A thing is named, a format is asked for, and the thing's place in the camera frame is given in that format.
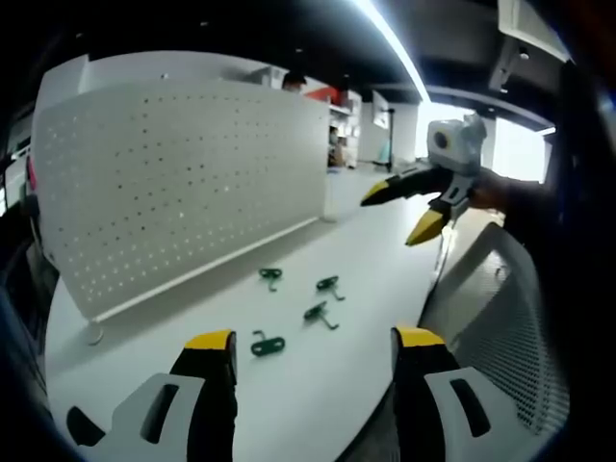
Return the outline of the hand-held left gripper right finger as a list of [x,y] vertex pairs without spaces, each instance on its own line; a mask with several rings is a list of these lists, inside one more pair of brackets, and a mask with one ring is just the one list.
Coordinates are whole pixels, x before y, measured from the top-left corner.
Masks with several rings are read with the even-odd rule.
[[394,413],[402,461],[488,461],[490,385],[461,368],[435,333],[391,330]]

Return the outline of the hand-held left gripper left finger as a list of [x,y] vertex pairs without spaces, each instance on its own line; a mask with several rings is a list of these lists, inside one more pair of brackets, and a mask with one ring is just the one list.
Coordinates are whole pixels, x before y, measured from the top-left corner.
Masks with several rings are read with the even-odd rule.
[[87,461],[231,461],[236,358],[235,331],[199,334],[115,408],[110,430],[73,406],[68,433]]

